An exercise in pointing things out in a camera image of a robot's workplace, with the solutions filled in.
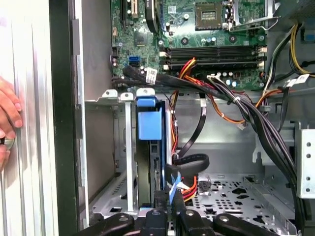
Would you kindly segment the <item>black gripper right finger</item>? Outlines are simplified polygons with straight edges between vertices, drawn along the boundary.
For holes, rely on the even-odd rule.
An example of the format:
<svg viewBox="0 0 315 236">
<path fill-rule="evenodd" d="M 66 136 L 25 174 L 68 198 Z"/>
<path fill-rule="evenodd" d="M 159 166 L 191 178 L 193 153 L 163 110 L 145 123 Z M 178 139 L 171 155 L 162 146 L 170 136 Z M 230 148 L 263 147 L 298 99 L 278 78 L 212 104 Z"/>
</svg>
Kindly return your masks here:
<svg viewBox="0 0 315 236">
<path fill-rule="evenodd" d="M 212 221 L 188 209 L 181 192 L 172 199 L 176 235 L 178 236 L 275 236 L 276 233 L 236 216 L 222 213 Z"/>
</svg>

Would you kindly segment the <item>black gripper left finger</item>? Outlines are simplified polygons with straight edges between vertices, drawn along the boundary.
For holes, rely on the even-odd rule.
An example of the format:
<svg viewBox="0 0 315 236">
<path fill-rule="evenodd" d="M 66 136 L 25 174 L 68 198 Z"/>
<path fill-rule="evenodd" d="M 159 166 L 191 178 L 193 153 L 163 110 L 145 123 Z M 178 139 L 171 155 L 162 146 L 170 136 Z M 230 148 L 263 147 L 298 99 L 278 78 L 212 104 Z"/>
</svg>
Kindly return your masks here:
<svg viewBox="0 0 315 236">
<path fill-rule="evenodd" d="M 154 207 L 142 207 L 138 216 L 117 213 L 75 233 L 76 236 L 166 236 L 168 234 L 169 193 L 155 191 Z"/>
</svg>

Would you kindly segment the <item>person's hand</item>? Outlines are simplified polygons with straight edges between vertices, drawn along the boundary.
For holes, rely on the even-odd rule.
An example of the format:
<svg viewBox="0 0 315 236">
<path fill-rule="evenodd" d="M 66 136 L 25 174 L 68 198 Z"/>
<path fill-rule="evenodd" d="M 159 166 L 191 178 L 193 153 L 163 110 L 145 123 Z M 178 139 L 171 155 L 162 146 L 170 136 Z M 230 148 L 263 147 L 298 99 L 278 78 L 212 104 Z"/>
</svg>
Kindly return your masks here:
<svg viewBox="0 0 315 236">
<path fill-rule="evenodd" d="M 23 126 L 21 102 L 11 83 L 0 78 L 0 138 L 14 139 L 15 129 Z"/>
</svg>

